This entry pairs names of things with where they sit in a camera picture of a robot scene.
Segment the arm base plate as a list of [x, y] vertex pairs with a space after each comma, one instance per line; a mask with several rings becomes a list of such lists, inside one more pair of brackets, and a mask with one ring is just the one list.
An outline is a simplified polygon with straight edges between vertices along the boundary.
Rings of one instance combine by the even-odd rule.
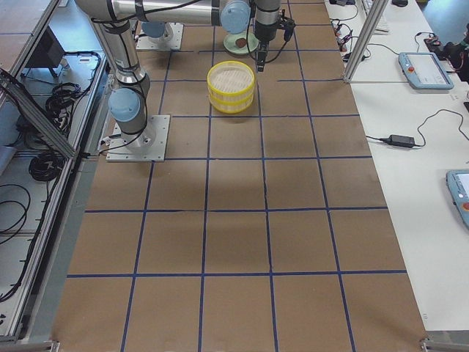
[[138, 35], [138, 51], [178, 51], [183, 33], [182, 23], [143, 22]]
[[112, 139], [106, 153], [108, 162], [147, 162], [164, 161], [170, 125], [169, 115], [151, 115], [143, 133], [135, 136], [121, 133], [118, 124], [114, 123], [114, 133], [120, 137]]

